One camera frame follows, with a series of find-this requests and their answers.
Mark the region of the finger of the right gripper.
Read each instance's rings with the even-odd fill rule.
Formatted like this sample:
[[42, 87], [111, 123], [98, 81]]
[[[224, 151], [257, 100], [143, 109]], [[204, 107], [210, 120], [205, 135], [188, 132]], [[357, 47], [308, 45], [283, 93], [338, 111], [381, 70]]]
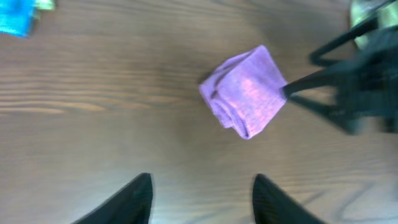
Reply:
[[368, 32], [376, 30], [378, 27], [379, 27], [378, 16], [376, 15], [370, 16], [369, 18], [360, 22], [358, 25], [355, 25], [349, 31], [343, 33], [339, 37], [333, 39], [329, 43], [313, 51], [309, 55], [309, 61], [313, 65], [318, 65], [321, 67], [329, 67], [331, 65], [334, 65], [340, 62], [340, 60], [322, 58], [322, 56], [331, 52], [332, 50], [335, 50], [336, 48], [342, 46], [343, 44], [351, 40], [354, 40], [357, 37], [361, 37], [362, 35], [367, 34]]
[[[285, 98], [297, 105], [300, 105], [331, 124], [339, 127], [347, 134], [357, 134], [359, 131], [360, 118], [358, 110], [353, 102], [356, 87], [352, 87], [354, 80], [346, 72], [335, 71], [332, 68], [320, 70], [311, 75], [296, 80], [284, 86], [282, 92]], [[312, 90], [324, 86], [335, 87], [336, 104], [326, 105], [317, 101], [298, 96], [298, 92]]]

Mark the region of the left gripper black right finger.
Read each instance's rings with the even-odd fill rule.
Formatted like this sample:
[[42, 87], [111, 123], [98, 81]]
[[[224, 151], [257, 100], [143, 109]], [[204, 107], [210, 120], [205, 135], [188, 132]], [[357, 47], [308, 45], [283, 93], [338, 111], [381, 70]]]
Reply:
[[255, 224], [325, 224], [264, 174], [254, 178], [252, 210]]

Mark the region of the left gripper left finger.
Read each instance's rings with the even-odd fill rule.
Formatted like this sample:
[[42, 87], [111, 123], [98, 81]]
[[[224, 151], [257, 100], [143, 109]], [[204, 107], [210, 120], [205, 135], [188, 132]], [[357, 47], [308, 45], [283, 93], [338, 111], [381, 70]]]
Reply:
[[73, 224], [148, 224], [153, 200], [150, 173], [141, 173]]

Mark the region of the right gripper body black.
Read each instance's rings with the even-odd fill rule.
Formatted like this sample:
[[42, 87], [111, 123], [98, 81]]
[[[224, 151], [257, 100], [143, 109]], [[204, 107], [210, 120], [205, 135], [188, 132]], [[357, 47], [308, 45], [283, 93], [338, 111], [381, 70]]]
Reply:
[[335, 66], [334, 124], [356, 134], [364, 117], [382, 118], [397, 132], [397, 27], [374, 31], [368, 46]]

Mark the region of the purple microfiber cloth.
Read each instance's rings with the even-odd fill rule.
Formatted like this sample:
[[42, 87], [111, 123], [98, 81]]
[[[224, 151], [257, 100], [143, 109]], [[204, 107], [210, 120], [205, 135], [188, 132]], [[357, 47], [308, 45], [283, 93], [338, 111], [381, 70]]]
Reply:
[[285, 105], [282, 87], [286, 84], [268, 49], [259, 45], [227, 59], [199, 90], [224, 128], [233, 128], [243, 139], [251, 139]]

